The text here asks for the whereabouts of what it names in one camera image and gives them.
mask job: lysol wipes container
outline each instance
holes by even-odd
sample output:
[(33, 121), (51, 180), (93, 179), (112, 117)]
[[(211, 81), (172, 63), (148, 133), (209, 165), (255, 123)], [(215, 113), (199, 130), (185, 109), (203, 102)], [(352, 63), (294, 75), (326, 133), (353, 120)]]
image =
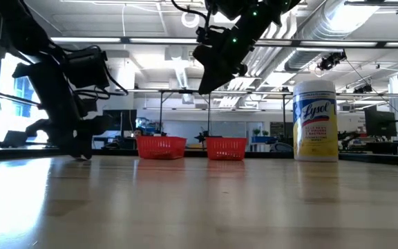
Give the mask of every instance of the lysol wipes container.
[(337, 162), (337, 105), (334, 84), (326, 80), (294, 87), (294, 159)]

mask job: red plastic basket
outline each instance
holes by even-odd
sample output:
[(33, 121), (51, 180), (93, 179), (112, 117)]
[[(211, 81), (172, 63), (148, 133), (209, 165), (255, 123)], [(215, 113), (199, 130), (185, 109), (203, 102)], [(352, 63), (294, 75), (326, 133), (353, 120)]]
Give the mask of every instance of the red plastic basket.
[(210, 160), (243, 160), (246, 138), (207, 138), (207, 151)]
[(145, 159), (177, 159), (184, 157), (186, 138), (139, 136), (139, 157)]

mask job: person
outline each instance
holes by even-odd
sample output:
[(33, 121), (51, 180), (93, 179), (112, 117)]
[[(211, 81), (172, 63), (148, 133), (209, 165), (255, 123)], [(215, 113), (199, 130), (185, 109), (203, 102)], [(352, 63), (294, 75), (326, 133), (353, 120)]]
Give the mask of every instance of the person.
[(144, 130), (142, 128), (136, 128), (136, 130), (133, 132), (133, 137), (137, 138), (138, 136), (143, 136), (144, 135)]

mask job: lysol logo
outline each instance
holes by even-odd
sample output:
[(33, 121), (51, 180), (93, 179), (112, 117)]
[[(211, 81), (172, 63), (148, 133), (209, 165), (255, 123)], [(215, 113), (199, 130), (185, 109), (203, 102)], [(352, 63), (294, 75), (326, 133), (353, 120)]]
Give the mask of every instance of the lysol logo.
[(330, 101), (316, 101), (302, 108), (302, 126), (330, 119)]

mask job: potted plant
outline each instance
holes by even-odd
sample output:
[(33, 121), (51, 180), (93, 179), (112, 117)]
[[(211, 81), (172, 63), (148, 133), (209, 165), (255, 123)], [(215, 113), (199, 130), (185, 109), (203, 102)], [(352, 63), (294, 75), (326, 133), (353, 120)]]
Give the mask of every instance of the potted plant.
[(254, 129), (253, 130), (253, 134), (254, 134), (254, 136), (259, 136), (259, 134), (260, 134), (260, 129)]

